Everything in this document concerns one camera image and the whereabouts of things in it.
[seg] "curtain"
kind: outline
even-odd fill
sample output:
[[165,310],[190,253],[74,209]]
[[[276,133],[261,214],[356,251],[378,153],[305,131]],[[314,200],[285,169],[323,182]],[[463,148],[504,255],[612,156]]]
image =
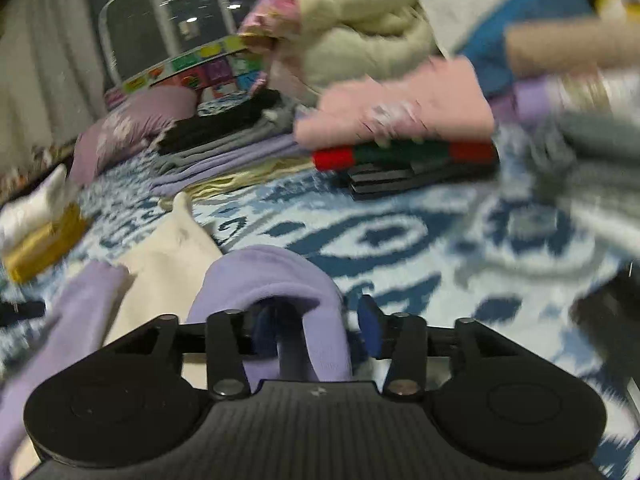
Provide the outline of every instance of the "curtain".
[[106,113],[87,0],[5,0],[0,22],[0,171]]

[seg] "mustard yellow fabric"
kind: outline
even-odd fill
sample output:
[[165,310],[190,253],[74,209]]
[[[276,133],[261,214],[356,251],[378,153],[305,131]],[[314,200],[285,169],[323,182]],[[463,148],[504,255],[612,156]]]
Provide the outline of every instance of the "mustard yellow fabric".
[[[209,180],[191,184],[182,190],[195,202],[204,200],[222,193],[228,193],[243,187],[263,184],[281,176],[286,176],[299,171],[309,170],[314,166],[311,159],[306,157],[296,158],[276,158],[267,160],[261,164],[244,168],[243,170],[225,173]],[[162,209],[170,211],[172,208],[172,197],[163,197],[159,205]]]
[[35,230],[2,258],[7,275],[15,283],[28,282],[65,256],[87,227],[78,204],[70,204],[60,220]]

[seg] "bed sheet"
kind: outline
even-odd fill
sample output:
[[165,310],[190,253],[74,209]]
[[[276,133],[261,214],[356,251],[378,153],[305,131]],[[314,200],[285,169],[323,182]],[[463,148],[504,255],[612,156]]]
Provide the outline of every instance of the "bed sheet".
[[[620,255],[564,213],[533,202],[515,156],[518,143],[503,134],[497,142],[498,182],[433,186],[360,203],[333,189],[327,175],[307,171],[198,202],[194,216],[225,252],[274,244],[308,258],[345,294],[351,326],[357,299],[371,294],[386,312],[418,314],[433,326],[473,317],[583,378],[608,414],[594,462],[611,479],[635,480],[635,419],[615,378],[568,318],[576,297],[616,272]],[[97,217],[81,243],[26,286],[2,276],[3,296],[50,300],[70,264],[112,260],[152,232],[164,215],[149,194],[155,157],[142,153],[85,190],[82,210]],[[382,380],[384,363],[367,367],[362,370]]]

